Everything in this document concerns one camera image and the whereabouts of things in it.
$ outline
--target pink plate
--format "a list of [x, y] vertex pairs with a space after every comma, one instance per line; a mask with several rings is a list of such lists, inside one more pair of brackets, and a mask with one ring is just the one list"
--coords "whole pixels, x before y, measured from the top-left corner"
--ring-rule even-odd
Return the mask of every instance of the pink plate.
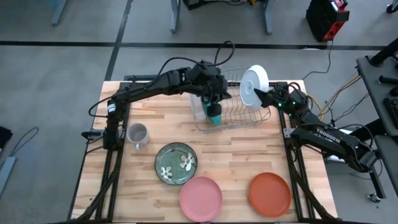
[[195, 177], [188, 180], [180, 192], [182, 212], [195, 222], [208, 222], [221, 211], [223, 195], [214, 180]]

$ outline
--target gray mug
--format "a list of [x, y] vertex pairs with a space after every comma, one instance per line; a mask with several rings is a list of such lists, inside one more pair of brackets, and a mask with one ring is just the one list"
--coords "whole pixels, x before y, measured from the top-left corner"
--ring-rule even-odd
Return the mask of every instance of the gray mug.
[[149, 142], [149, 133], [145, 125], [133, 124], [127, 128], [126, 137], [129, 141], [136, 145], [136, 150], [139, 152]]

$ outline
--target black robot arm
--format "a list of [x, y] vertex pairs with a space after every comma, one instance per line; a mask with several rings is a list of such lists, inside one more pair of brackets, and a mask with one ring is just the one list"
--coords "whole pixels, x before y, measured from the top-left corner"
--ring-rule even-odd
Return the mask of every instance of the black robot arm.
[[210, 104], [207, 107], [207, 115], [213, 117], [221, 113], [219, 102], [231, 98], [231, 95], [227, 92], [227, 87], [227, 81], [221, 74], [220, 69], [206, 61], [199, 62], [193, 68], [179, 68], [165, 72], [151, 82], [132, 82], [119, 89], [108, 100], [103, 147], [108, 150], [117, 150], [121, 146], [118, 126], [124, 119], [128, 103], [159, 94], [191, 93], [200, 96], [204, 104]]
[[296, 83], [278, 83], [268, 92], [255, 90], [262, 107], [275, 106], [292, 117], [297, 128], [285, 130], [289, 144], [300, 148], [309, 144], [319, 148], [324, 156], [334, 155], [358, 172], [369, 172], [377, 157], [371, 148], [357, 137], [341, 132], [320, 121], [308, 108], [308, 98]]

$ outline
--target concrete floor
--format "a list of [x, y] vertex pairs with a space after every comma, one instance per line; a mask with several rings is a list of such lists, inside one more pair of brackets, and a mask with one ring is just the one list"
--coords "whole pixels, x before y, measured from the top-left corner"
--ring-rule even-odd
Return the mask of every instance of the concrete floor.
[[[219, 3], [194, 11], [182, 6], [180, 30], [172, 35], [169, 1], [134, 0], [123, 42], [218, 43], [231, 39], [239, 44], [318, 44], [303, 19], [309, 2], [276, 1], [272, 36], [264, 33], [258, 6]], [[4, 0], [0, 2], [0, 40], [114, 42], [126, 3], [69, 0], [60, 25], [52, 27], [53, 1]], [[335, 45], [387, 45], [398, 37], [398, 29], [393, 29], [398, 14], [384, 13], [389, 3], [349, 1], [350, 21], [335, 38]], [[0, 198], [1, 223], [66, 220], [85, 150], [80, 133], [92, 124], [87, 109], [99, 97], [111, 52], [111, 47], [0, 46], [0, 125], [14, 133], [8, 149], [31, 127], [40, 128], [17, 154], [18, 162]], [[308, 94], [324, 104], [355, 72], [355, 59], [375, 53], [332, 50], [329, 74], [306, 79]], [[121, 48], [111, 79], [155, 74], [165, 60], [177, 55], [212, 60], [214, 54], [215, 49]], [[225, 50], [220, 58], [227, 55]], [[327, 56], [326, 50], [237, 49], [222, 69], [259, 64], [270, 79], [301, 79], [311, 70], [326, 69]], [[166, 69], [187, 65], [174, 61]], [[333, 105], [335, 116], [364, 94], [362, 81], [345, 90]], [[374, 119], [376, 111], [366, 99], [337, 126]], [[366, 198], [374, 192], [371, 181], [352, 177], [348, 173], [353, 171], [344, 164], [331, 162], [326, 168], [340, 218], [373, 223], [398, 220], [398, 198], [386, 172], [381, 180], [387, 199], [375, 204]]]

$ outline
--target floral plate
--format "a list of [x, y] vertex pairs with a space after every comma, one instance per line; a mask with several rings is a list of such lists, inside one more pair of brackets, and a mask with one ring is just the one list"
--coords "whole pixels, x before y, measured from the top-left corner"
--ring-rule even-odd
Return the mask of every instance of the floral plate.
[[173, 142], [157, 153], [155, 171], [166, 184], [180, 185], [193, 177], [197, 164], [197, 155], [189, 145]]

